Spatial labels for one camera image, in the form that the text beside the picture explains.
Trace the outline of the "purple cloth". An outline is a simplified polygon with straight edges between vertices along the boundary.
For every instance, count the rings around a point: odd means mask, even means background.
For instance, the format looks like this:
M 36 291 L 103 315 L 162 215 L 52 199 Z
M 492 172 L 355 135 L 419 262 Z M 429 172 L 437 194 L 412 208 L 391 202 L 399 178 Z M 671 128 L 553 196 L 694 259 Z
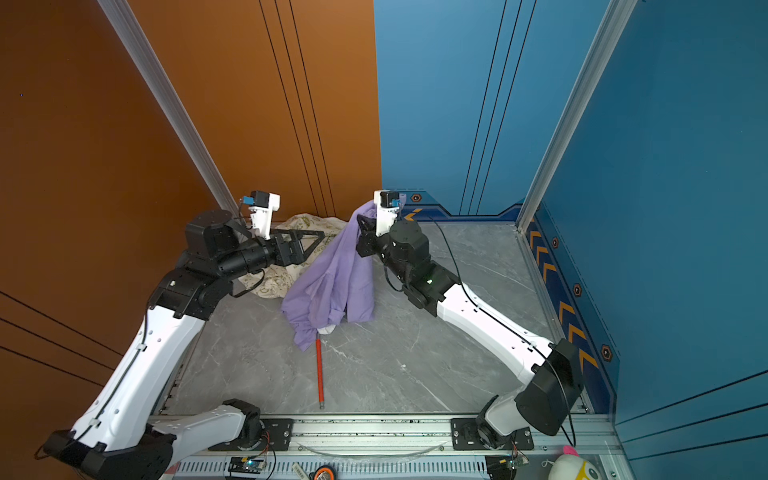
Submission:
M 374 318 L 373 259 L 356 251 L 359 214 L 376 219 L 373 199 L 358 207 L 341 232 L 289 288 L 281 311 L 302 351 L 327 325 L 367 322 Z

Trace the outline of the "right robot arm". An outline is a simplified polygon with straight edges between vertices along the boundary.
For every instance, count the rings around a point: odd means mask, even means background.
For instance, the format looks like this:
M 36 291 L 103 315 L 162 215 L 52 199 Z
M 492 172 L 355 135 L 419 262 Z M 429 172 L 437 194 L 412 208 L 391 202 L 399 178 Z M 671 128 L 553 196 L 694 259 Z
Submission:
M 433 260 L 429 239 L 417 222 L 397 219 L 381 230 L 375 219 L 360 215 L 357 225 L 360 256 L 378 258 L 415 307 L 463 331 L 519 381 L 517 389 L 494 396 L 478 414 L 476 428 L 485 447 L 499 449 L 525 428 L 548 436 L 564 432 L 575 441 L 572 408 L 585 386 L 576 346 L 539 336 L 484 302 L 457 268 Z

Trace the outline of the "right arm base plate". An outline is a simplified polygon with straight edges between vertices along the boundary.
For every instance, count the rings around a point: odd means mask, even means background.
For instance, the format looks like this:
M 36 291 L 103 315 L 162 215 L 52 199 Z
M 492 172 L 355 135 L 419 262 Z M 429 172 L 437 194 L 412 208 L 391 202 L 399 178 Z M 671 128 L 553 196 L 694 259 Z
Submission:
M 490 429 L 480 431 L 475 418 L 452 418 L 450 427 L 452 445 L 456 451 L 534 449 L 533 434 L 529 428 L 516 430 L 507 436 L 498 436 Z

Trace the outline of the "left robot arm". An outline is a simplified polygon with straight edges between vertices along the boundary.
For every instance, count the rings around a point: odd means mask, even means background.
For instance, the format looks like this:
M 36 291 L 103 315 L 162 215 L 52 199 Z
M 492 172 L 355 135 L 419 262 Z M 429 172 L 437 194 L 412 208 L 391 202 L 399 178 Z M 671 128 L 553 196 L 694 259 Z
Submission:
M 51 433 L 36 458 L 54 458 L 93 479 L 158 479 L 211 446 L 247 450 L 265 442 L 260 409 L 242 400 L 179 421 L 150 417 L 219 302 L 235 294 L 235 281 L 272 265 L 299 265 L 324 237 L 295 229 L 254 234 L 227 210 L 198 215 L 116 370 L 86 412 L 70 429 Z

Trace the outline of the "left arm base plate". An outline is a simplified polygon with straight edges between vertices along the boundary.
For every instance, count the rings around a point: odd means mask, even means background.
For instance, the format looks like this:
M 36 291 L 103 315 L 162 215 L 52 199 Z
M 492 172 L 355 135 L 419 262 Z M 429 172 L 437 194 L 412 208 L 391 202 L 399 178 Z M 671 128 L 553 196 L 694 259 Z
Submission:
M 291 418 L 267 418 L 261 420 L 261 434 L 257 440 L 235 439 L 209 447 L 209 451 L 288 451 L 294 420 Z

